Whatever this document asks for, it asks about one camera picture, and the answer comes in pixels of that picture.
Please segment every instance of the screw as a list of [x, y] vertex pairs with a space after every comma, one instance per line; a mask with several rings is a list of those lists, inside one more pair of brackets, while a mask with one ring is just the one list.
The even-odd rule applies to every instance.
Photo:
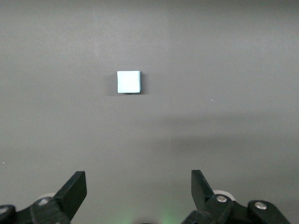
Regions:
[[8, 207], [4, 207], [0, 209], [0, 215], [4, 214], [5, 212], [7, 212]]
[[261, 210], [265, 210], [267, 208], [267, 205], [265, 205], [262, 202], [255, 202], [254, 206], [256, 206], [258, 209], [261, 209]]
[[43, 206], [43, 205], [45, 205], [48, 202], [49, 202], [49, 198], [44, 197], [44, 198], [40, 199], [39, 202], [37, 202], [37, 204], [39, 206]]
[[221, 203], [225, 203], [227, 201], [227, 198], [222, 195], [219, 195], [217, 196], [217, 201]]

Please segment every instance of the gray surface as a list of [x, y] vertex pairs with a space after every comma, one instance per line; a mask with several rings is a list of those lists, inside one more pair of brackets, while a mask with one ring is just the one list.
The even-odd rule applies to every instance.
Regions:
[[299, 2], [264, 2], [1, 1], [0, 203], [85, 170], [74, 224], [179, 224], [201, 169], [297, 223]]

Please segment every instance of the metal bolt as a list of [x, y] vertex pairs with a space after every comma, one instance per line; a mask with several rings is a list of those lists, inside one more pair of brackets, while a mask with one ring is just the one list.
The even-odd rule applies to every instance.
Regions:
[[261, 210], [265, 210], [267, 208], [267, 205], [265, 205], [262, 202], [255, 202], [254, 206], [256, 206], [258, 209], [261, 209]]
[[2, 209], [0, 209], [0, 215], [4, 214], [5, 212], [7, 212], [8, 207], [4, 207]]
[[42, 199], [40, 199], [39, 200], [39, 202], [37, 203], [39, 206], [43, 206], [43, 205], [45, 205], [46, 203], [48, 203], [49, 202], [49, 198], [42, 198]]
[[225, 203], [227, 201], [227, 198], [222, 195], [219, 195], [217, 196], [217, 201], [221, 203]]

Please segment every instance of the silver screw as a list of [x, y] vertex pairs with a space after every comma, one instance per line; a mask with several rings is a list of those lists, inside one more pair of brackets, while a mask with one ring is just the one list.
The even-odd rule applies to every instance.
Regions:
[[217, 196], [217, 201], [221, 203], [225, 203], [227, 201], [227, 198], [222, 195], [219, 195]]
[[8, 207], [4, 207], [4, 208], [0, 209], [0, 215], [7, 212], [7, 210], [8, 210]]
[[258, 209], [261, 209], [261, 210], [265, 210], [267, 208], [267, 205], [265, 205], [262, 202], [255, 202], [254, 206], [256, 206]]
[[48, 202], [49, 202], [49, 199], [45, 197], [45, 198], [40, 199], [40, 201], [37, 204], [39, 206], [43, 206], [43, 205], [45, 205]]

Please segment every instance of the white square block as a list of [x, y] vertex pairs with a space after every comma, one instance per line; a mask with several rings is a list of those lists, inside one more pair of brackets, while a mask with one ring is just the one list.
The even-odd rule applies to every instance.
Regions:
[[135, 93], [140, 90], [140, 71], [117, 72], [117, 91], [119, 93]]

